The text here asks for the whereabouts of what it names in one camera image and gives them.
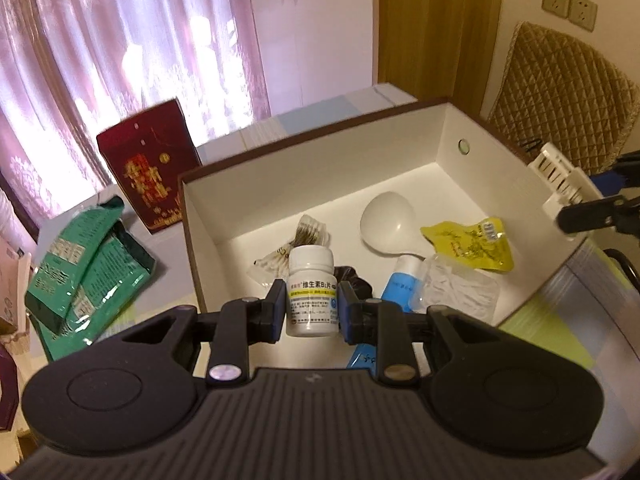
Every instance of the green tea bag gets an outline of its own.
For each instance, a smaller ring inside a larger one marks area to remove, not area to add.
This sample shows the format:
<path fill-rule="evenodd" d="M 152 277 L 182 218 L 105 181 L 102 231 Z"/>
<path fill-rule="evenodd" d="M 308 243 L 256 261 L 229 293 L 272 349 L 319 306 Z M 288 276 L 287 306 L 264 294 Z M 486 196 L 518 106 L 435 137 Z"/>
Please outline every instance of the green tea bag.
<path fill-rule="evenodd" d="M 59 335 L 34 320 L 49 361 L 95 342 L 153 273 L 155 260 L 120 222 L 98 247 Z"/>
<path fill-rule="evenodd" d="M 59 333 L 78 284 L 98 246 L 124 209 L 114 196 L 76 215 L 52 243 L 31 279 L 24 302 L 38 321 Z"/>

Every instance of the white cardboard box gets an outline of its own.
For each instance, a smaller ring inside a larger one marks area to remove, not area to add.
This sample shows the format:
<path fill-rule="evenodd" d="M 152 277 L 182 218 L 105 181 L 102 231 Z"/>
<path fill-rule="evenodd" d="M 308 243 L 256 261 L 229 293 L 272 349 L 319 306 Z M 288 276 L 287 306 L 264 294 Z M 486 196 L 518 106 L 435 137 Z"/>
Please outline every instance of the white cardboard box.
<path fill-rule="evenodd" d="M 263 298 L 246 270 L 289 240 L 308 213 L 325 222 L 335 264 L 355 267 L 381 294 L 396 257 L 360 240 L 360 216 L 393 190 L 414 206 L 420 225 L 487 216 L 505 225 L 515 267 L 494 274 L 500 298 L 494 324 L 531 297 L 577 249 L 542 205 L 551 191 L 536 173 L 446 100 L 412 103 L 266 144 L 182 177 L 185 238 L 198 302 L 213 312 L 231 299 Z M 465 139 L 470 151 L 458 148 Z M 339 336 L 292 338 L 250 349 L 252 367 L 343 367 L 353 352 Z M 421 367 L 424 359 L 418 356 Z"/>

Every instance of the pink curtain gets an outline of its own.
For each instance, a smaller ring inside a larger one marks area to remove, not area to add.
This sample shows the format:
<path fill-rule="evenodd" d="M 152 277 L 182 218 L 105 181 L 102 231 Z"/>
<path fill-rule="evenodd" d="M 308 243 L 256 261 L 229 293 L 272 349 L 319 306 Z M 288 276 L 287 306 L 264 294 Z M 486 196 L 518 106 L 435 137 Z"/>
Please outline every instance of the pink curtain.
<path fill-rule="evenodd" d="M 111 176 L 95 136 L 178 97 L 196 145 L 270 114 L 250 0 L 0 0 L 0 171 L 36 224 Z"/>

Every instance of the yellow snack packet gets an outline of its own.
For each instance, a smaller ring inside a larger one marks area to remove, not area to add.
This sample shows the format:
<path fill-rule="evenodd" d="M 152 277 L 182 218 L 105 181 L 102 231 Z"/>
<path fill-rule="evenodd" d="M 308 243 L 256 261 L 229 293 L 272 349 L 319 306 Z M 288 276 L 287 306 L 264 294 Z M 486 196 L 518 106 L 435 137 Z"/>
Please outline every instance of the yellow snack packet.
<path fill-rule="evenodd" d="M 513 258 L 502 221 L 485 218 L 478 224 L 463 226 L 455 222 L 441 222 L 420 228 L 437 253 L 446 254 L 474 269 L 513 269 Z"/>

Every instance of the white plastic scoop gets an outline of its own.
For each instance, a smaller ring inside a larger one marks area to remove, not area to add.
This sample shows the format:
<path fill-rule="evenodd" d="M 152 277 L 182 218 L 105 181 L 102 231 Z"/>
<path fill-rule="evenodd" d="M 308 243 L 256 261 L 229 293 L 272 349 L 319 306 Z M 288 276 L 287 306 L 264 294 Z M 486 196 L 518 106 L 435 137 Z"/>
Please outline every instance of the white plastic scoop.
<path fill-rule="evenodd" d="M 392 191 L 379 194 L 366 206 L 360 218 L 360 236 L 379 253 L 423 258 L 435 254 L 433 245 L 420 234 L 414 208 Z"/>

